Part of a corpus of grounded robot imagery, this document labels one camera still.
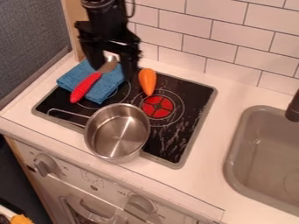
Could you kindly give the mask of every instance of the orange object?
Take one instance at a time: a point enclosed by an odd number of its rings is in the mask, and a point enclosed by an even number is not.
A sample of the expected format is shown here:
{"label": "orange object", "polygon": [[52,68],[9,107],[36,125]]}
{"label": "orange object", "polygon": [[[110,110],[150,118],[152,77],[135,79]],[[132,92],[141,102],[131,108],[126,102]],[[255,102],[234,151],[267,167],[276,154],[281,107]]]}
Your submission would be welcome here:
{"label": "orange object", "polygon": [[11,218],[10,224],[33,224],[33,222],[22,214],[19,214]]}
{"label": "orange object", "polygon": [[147,96],[153,95],[156,87],[156,72],[150,68],[144,68],[140,71],[138,78],[143,92]]}

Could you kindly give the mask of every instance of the black stovetop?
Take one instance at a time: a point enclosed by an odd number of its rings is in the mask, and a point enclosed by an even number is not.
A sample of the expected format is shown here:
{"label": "black stovetop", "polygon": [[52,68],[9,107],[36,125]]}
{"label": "black stovetop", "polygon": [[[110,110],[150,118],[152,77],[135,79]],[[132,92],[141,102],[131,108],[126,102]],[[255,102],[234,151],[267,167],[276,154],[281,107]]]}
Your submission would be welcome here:
{"label": "black stovetop", "polygon": [[147,97],[136,75],[131,83],[122,83],[101,105],[86,99],[72,104],[69,101],[70,92],[57,87],[36,110],[70,123],[85,125],[86,118],[66,112],[91,116],[97,109],[111,103],[134,104],[149,116],[151,124],[149,140],[143,150],[176,164],[190,142],[213,91],[211,87],[158,73],[156,90],[151,97]]}

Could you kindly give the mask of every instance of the faucet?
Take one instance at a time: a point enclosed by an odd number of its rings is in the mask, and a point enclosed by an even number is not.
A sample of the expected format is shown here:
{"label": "faucet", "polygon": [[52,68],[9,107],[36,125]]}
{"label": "faucet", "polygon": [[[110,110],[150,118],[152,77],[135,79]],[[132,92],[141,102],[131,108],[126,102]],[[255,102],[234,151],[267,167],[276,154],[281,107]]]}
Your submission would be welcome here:
{"label": "faucet", "polygon": [[293,100],[289,104],[285,116],[294,123],[299,122],[299,89],[293,97]]}

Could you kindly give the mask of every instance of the pot handle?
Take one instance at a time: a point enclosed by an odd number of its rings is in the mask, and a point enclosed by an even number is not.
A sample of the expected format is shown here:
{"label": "pot handle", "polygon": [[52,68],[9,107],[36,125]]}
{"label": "pot handle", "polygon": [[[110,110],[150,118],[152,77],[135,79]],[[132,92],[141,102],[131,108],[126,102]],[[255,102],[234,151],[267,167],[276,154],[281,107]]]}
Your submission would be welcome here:
{"label": "pot handle", "polygon": [[[72,116],[79,116],[79,117],[83,117],[83,118],[86,118],[87,120],[90,118],[90,116],[87,116],[87,115],[80,115],[80,114],[77,114],[77,113],[74,113],[74,112],[70,112],[70,111],[67,111],[67,110],[64,110],[64,109],[59,109],[59,108],[50,108],[46,113],[50,116],[50,113],[53,112],[53,111],[58,111],[60,113],[65,113],[65,114],[68,114],[68,115],[72,115]],[[58,118],[58,117],[55,117],[57,119],[60,119],[60,120],[63,120],[67,123],[71,123],[71,124],[74,124],[74,125],[77,125],[81,128],[85,128],[85,125],[82,125],[82,124],[79,124],[79,123],[76,123],[76,122],[70,122],[70,121],[67,121],[67,120],[64,120],[62,118]]]}

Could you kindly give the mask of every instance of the red burner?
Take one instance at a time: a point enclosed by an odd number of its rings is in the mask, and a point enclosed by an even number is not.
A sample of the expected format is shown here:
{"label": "red burner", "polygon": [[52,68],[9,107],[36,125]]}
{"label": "red burner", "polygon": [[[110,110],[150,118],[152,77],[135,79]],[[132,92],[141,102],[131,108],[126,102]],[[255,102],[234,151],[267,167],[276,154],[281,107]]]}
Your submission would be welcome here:
{"label": "red burner", "polygon": [[164,95],[153,95],[143,101],[142,108],[150,118],[162,119],[171,114],[174,105],[172,100]]}

